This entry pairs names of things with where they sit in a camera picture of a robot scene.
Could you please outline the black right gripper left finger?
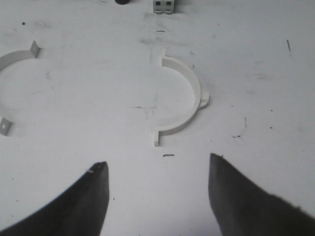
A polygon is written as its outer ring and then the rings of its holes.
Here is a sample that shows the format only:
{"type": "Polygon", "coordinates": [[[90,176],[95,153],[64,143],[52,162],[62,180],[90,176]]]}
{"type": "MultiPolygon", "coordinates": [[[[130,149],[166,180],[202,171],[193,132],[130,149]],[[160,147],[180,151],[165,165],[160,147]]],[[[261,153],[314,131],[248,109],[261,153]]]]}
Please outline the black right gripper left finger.
{"type": "Polygon", "coordinates": [[[106,162],[93,164],[52,202],[1,231],[2,236],[98,236],[109,204],[106,162]]]}

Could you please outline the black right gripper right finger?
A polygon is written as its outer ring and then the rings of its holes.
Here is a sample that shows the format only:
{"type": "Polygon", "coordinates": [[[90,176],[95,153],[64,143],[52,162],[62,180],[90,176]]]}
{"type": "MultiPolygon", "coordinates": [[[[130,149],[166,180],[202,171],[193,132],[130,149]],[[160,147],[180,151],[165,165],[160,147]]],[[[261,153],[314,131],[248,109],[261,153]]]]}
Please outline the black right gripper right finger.
{"type": "Polygon", "coordinates": [[[315,219],[210,155],[209,200],[224,236],[313,236],[315,219]]]}

